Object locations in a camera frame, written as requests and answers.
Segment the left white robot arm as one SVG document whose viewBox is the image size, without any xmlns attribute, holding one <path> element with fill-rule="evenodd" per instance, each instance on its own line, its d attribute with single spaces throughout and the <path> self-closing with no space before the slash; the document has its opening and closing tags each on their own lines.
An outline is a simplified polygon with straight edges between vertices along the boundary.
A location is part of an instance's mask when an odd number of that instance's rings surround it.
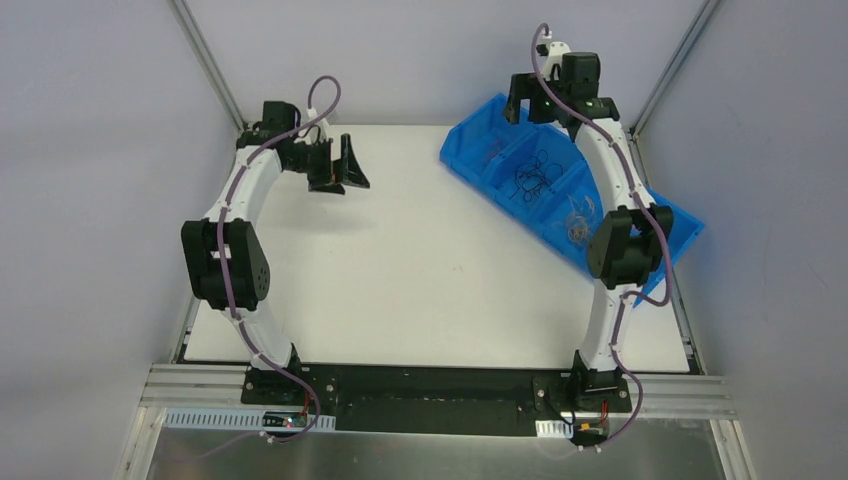
<svg viewBox="0 0 848 480">
<path fill-rule="evenodd" d="M 187 220 L 180 238 L 195 298 L 219 311 L 251 355 L 250 365 L 269 372 L 266 389 L 281 404 L 305 390 L 292 340 L 267 299 L 271 268 L 256 224 L 271 187 L 284 172 L 302 174 L 311 192 L 345 194 L 370 182 L 356 158 L 352 137 L 332 138 L 315 109 L 267 101 L 263 117 L 236 141 L 233 169 L 212 207 Z"/>
</svg>

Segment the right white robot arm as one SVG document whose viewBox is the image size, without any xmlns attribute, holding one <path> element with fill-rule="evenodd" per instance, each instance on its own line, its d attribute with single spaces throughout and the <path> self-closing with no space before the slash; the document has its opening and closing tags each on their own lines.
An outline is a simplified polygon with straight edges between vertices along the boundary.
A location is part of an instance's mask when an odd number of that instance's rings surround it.
<svg viewBox="0 0 848 480">
<path fill-rule="evenodd" d="M 565 391 L 583 410 L 616 398 L 627 370 L 621 350 L 627 318 L 659 267 L 671 267 L 668 236 L 674 213 L 658 205 L 636 173 L 614 101 L 598 95 L 600 58 L 554 41 L 531 50 L 533 70 L 513 75 L 503 116 L 519 121 L 522 101 L 535 124 L 563 126 L 587 161 L 605 211 L 587 249 L 595 280 L 588 330 L 575 353 Z"/>
</svg>

